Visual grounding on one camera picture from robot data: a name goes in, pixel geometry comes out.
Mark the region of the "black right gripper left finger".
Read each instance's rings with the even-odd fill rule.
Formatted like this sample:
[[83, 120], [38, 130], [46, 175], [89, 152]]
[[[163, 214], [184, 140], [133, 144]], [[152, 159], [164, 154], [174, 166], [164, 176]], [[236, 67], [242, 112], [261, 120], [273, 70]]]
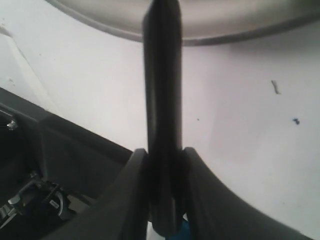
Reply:
[[115, 182], [83, 213], [52, 233], [51, 240], [144, 240], [149, 199], [147, 153], [136, 149]]

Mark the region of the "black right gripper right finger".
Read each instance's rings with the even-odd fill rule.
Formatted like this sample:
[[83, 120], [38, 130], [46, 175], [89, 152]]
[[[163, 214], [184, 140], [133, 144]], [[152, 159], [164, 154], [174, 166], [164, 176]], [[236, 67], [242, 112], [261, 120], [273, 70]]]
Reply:
[[226, 187], [194, 148], [183, 150], [186, 214], [194, 240], [306, 240]]

